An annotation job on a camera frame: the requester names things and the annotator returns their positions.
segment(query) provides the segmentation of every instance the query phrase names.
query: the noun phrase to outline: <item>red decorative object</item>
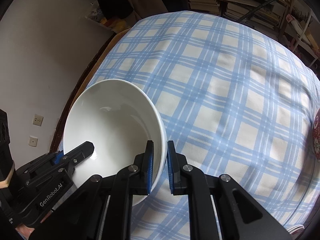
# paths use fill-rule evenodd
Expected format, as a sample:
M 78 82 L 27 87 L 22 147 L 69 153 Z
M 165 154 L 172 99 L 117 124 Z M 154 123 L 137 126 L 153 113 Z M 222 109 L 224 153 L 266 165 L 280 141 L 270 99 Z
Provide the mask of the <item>red decorative object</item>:
M 288 14 L 285 19 L 287 20 L 287 22 L 291 22 L 294 19 L 294 17 L 291 16 L 291 14 Z
M 315 146 L 315 154 L 318 161 L 320 162 L 320 123 L 319 121 L 320 121 L 320 109 L 318 110 L 318 113 L 313 122 L 313 132 L 312 132 L 313 143 Z

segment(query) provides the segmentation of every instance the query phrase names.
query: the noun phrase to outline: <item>blue gripper pad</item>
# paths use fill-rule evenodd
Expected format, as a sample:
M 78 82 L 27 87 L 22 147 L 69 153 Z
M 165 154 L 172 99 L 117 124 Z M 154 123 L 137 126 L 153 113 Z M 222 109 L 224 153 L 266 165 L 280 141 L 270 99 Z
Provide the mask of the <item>blue gripper pad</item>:
M 53 165 L 58 164 L 63 156 L 64 156 L 63 151 L 59 152 L 59 153 L 56 155 L 56 158 L 53 159 L 53 160 L 51 160 L 51 161 L 53 162 Z
M 170 186 L 171 194 L 173 194 L 173 170 L 172 170 L 172 164 L 171 164 L 171 153 L 170 153 L 169 143 L 168 143 L 168 152 L 167 152 L 167 164 L 168 164 L 169 186 Z
M 147 192 L 150 194 L 152 186 L 152 171 L 153 171 L 153 152 L 149 155 L 148 173 L 147 173 Z

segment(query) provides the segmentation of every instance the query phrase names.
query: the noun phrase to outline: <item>black device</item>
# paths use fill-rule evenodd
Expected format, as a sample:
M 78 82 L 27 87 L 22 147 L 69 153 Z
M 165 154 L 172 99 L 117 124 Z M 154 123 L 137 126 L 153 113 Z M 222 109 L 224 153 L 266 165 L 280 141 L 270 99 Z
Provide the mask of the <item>black device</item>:
M 153 141 L 116 175 L 91 176 L 31 234 L 29 240 L 130 239 L 133 195 L 151 191 Z
M 204 174 L 168 142 L 169 184 L 173 195 L 188 195 L 190 239 L 290 240 L 290 234 L 228 174 Z
M 7 114 L 0 109 L 0 202 L 13 227 L 37 227 L 58 200 L 71 188 L 75 166 L 94 150 L 84 142 L 66 155 L 47 153 L 15 170 L 11 157 Z

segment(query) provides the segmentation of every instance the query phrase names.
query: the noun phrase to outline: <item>bowl rim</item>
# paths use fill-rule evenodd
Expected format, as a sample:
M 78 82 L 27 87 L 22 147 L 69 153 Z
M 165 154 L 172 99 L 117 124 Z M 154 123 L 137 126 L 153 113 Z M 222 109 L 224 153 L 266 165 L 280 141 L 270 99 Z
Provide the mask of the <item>bowl rim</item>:
M 156 174 L 156 178 L 154 180 L 154 182 L 152 183 L 152 186 L 151 186 L 151 192 L 153 191 L 153 189 L 156 187 L 156 185 L 158 184 L 159 180 L 160 180 L 160 177 L 161 177 L 161 174 L 164 170 L 164 165 L 165 165 L 165 161 L 166 161 L 166 158 L 167 158 L 167 134 L 166 134 L 166 131 L 165 131 L 165 128 L 164 128 L 164 123 L 161 119 L 161 116 L 160 116 L 160 113 L 159 111 L 156 109 L 156 106 L 154 105 L 154 103 L 151 101 L 151 99 L 146 95 L 145 92 L 143 92 L 143 90 L 141 88 L 139 88 L 137 85 L 127 81 L 127 80 L 123 80 L 123 79 L 118 79 L 118 78 L 110 78 L 110 79 L 104 79 L 104 80 L 101 80 L 101 81 L 98 81 L 96 82 L 95 84 L 92 84 L 90 85 L 89 87 L 87 87 L 80 95 L 79 97 L 76 99 L 76 101 L 73 103 L 69 113 L 68 113 L 68 117 L 67 117 L 67 120 L 66 120 L 66 124 L 68 122 L 68 118 L 69 118 L 69 114 L 73 108 L 73 106 L 76 104 L 76 102 L 78 100 L 80 100 L 81 96 L 87 91 L 89 90 L 91 87 L 99 84 L 99 83 L 102 83 L 102 82 L 110 82 L 110 81 L 117 81 L 117 82 L 124 82 L 124 83 L 127 83 L 128 85 L 131 85 L 132 87 L 134 87 L 135 89 L 137 89 L 148 101 L 148 103 L 150 104 L 150 106 L 152 107 L 152 110 L 153 112 L 156 114 L 156 119 L 157 119 L 157 122 L 158 122 L 158 125 L 159 125 L 159 128 L 160 128 L 160 135 L 161 135 L 161 158 L 160 158 L 160 164 L 159 164 L 159 169 L 158 169 L 158 172 Z M 65 152 L 65 136 L 63 136 L 63 152 L 64 154 L 66 154 Z M 143 201 L 147 196 L 142 196 L 142 198 L 137 201 L 136 203 L 133 203 L 133 205 L 137 205 L 139 204 L 141 201 Z

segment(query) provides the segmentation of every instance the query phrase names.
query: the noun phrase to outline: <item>metal rod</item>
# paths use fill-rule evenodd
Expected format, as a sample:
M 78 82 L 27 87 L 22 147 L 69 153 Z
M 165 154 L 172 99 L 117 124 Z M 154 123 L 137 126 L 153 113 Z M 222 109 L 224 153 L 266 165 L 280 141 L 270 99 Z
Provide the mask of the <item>metal rod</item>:
M 260 4 L 259 6 L 257 6 L 256 8 L 254 8 L 252 11 L 248 12 L 247 14 L 243 15 L 241 18 L 239 18 L 238 20 L 236 20 L 237 23 L 240 23 L 242 20 L 250 17 L 251 15 L 253 15 L 256 11 L 260 10 L 262 7 L 266 6 L 267 4 L 273 2 L 275 0 L 267 0 L 264 3 Z

